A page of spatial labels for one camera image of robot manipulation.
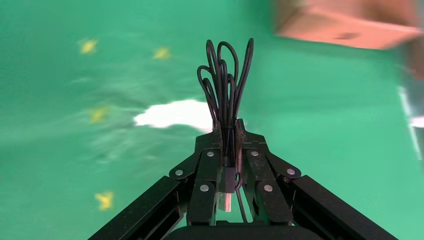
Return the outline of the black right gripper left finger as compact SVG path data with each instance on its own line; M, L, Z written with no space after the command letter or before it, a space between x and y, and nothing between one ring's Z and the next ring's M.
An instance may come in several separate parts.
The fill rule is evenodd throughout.
M169 171L108 223L92 240L197 240L198 227L216 223L221 129L195 140L194 153Z

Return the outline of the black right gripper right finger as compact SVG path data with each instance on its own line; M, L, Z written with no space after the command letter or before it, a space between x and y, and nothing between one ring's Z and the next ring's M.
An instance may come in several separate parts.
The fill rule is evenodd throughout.
M263 240L392 240L394 236L271 153L262 135L236 122L242 183Z

